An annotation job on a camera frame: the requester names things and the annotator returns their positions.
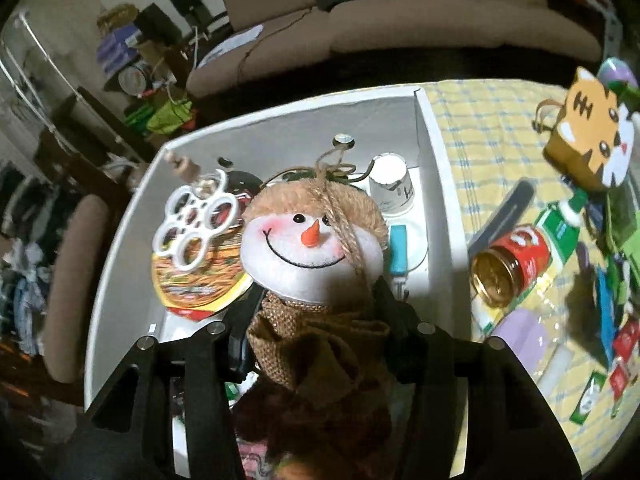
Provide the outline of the white foam strip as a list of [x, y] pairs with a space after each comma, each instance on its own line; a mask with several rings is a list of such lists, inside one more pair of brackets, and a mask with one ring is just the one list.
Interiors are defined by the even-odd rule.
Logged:
[[574, 352], [565, 344], [559, 344], [538, 379], [537, 386], [541, 394], [548, 398], [570, 367]]

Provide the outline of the small green sachet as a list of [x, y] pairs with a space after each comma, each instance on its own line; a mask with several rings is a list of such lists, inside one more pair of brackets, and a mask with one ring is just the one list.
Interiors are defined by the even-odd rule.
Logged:
[[574, 422], [574, 424], [577, 425], [583, 425], [585, 423], [589, 414], [597, 405], [600, 392], [603, 389], [605, 381], [605, 374], [597, 372], [596, 370], [591, 373], [584, 390], [582, 390], [582, 394], [580, 395], [574, 411], [570, 414], [571, 422]]

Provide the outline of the purple soap in wrapper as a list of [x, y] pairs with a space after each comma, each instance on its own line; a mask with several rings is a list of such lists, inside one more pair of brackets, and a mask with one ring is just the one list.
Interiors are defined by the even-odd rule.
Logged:
[[534, 374], [546, 353], [549, 337], [538, 314], [527, 309], [515, 309], [505, 316], [491, 333], [502, 339], [521, 364]]

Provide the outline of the instant noodle bowl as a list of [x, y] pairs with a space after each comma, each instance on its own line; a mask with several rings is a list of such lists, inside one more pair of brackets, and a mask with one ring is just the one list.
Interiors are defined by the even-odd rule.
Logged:
[[253, 285], [240, 260], [242, 229], [216, 237], [204, 260], [189, 273], [179, 271], [170, 257], [152, 255], [154, 290], [171, 313], [198, 322], [229, 307]]

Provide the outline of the blue flat package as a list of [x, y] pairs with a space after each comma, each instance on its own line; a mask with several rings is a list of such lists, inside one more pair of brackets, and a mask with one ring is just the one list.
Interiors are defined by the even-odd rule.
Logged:
[[599, 338], [605, 356], [606, 367], [610, 368], [615, 359], [613, 342], [616, 336], [613, 293], [608, 286], [606, 273], [600, 266], [596, 269], [594, 279], [596, 291], [596, 307], [599, 318]]

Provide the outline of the green white tube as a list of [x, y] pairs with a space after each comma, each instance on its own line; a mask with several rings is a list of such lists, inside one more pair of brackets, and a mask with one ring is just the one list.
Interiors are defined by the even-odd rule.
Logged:
[[516, 226], [473, 257], [472, 315], [483, 334], [529, 295], [544, 296], [577, 248], [587, 204], [587, 193], [576, 188], [571, 198], [548, 205], [535, 222]]

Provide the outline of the green paper card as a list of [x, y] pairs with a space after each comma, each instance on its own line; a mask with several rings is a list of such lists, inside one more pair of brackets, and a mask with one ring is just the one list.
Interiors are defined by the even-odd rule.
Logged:
[[622, 254], [639, 273], [639, 209], [631, 198], [612, 191], [606, 198], [605, 234], [613, 254]]

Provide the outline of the pile of folded clothes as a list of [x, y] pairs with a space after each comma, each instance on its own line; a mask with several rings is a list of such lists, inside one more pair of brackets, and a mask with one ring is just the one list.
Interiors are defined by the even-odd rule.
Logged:
[[43, 325], [52, 281], [44, 248], [54, 193], [10, 162], [1, 165], [1, 335], [28, 356], [44, 350]]

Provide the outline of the white storage tray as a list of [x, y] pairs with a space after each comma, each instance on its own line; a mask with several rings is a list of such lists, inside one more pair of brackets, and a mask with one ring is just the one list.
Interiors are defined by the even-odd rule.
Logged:
[[320, 96], [167, 143], [120, 222], [91, 318], [88, 415], [172, 471], [183, 353], [193, 478], [241, 477], [240, 441], [329, 479], [448, 470], [454, 310], [468, 251], [423, 90]]

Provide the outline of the white paper cup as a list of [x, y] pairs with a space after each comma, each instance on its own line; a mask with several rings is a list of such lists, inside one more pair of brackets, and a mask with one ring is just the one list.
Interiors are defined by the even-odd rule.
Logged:
[[408, 210], [414, 188], [405, 159], [396, 153], [376, 155], [369, 174], [369, 190], [382, 214], [397, 216]]

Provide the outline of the yellow checkered tablecloth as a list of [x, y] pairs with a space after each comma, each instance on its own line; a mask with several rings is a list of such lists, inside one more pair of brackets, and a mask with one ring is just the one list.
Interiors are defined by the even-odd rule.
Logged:
[[[532, 223], [551, 203], [569, 198], [570, 187], [544, 159], [546, 138], [533, 127], [535, 108], [544, 99], [561, 101], [565, 88], [516, 79], [444, 80], [423, 84], [449, 157], [466, 237], [484, 228], [491, 215], [520, 186], [535, 192], [522, 214]], [[593, 373], [605, 371], [600, 340], [593, 329], [591, 288], [570, 258], [543, 295], [532, 292], [522, 303], [537, 313], [548, 347], [533, 372], [539, 379], [554, 350], [572, 355], [548, 403], [570, 441], [582, 474], [592, 478], [634, 440], [639, 388], [630, 386], [622, 406], [605, 386], [583, 424], [570, 420]]]

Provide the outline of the tiger face box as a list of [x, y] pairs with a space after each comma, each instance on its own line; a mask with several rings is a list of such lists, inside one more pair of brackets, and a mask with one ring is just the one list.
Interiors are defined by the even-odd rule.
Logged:
[[538, 104], [538, 128], [548, 106], [559, 109], [544, 147], [549, 162], [589, 193], [605, 193], [623, 184], [639, 132], [639, 114], [628, 110], [615, 92], [582, 66], [562, 103]]

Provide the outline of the brown sofa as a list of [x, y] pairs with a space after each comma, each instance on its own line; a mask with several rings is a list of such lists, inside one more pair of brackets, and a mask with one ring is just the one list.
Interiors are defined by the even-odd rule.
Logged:
[[602, 58], [603, 24], [573, 0], [224, 0], [256, 37], [196, 68], [198, 99], [233, 88], [323, 93], [457, 77], [562, 84]]

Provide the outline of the white garment steamer stand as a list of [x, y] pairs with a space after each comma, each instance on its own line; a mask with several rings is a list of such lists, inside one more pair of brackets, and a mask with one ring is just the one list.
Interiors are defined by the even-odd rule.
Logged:
[[1, 79], [17, 98], [18, 118], [43, 128], [63, 154], [98, 168], [152, 157], [144, 141], [72, 76], [72, 68], [38, 37], [27, 10], [10, 15], [1, 32]]

